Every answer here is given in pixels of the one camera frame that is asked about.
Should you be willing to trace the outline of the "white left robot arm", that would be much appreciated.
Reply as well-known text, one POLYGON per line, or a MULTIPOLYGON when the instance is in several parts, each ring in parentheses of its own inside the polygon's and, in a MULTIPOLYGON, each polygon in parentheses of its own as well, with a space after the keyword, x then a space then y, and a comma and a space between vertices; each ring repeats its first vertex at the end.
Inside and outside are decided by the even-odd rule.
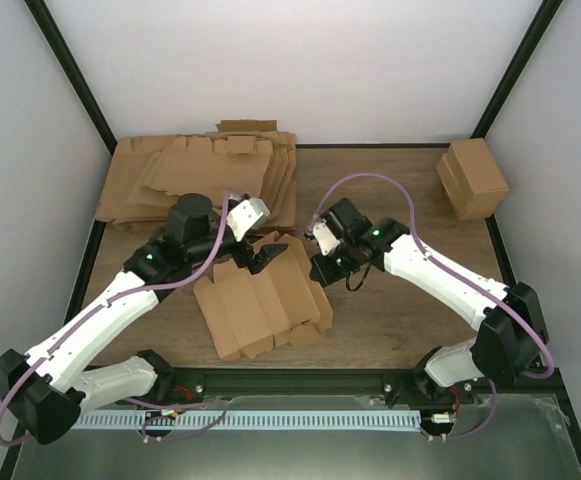
POLYGON ((174 392, 172 366, 152 350, 89 369, 120 333, 174 290, 195 282, 213 261, 230 256, 240 268, 261 272, 285 245, 254 250, 246 235, 264 224, 265 203, 247 194, 226 194, 221 210, 198 193, 181 196, 163 227, 127 259, 106 289, 71 321, 25 353, 0 356, 0 444, 5 413, 28 436, 49 444, 68 432, 81 414, 125 400, 152 407, 174 392))

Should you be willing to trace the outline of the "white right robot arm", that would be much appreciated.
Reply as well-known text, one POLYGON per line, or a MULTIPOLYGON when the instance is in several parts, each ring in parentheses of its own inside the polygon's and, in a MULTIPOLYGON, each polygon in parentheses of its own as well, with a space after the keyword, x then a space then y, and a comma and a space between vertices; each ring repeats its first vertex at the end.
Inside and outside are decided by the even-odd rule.
POLYGON ((406 280, 458 314, 476 333, 459 344, 431 350, 413 370, 417 396, 435 403, 451 387, 486 378, 512 386, 548 340, 536 292, 480 276, 416 239, 413 229, 384 217, 371 222, 347 198, 313 220, 304 232, 320 251, 310 277, 327 287, 376 268, 406 280))

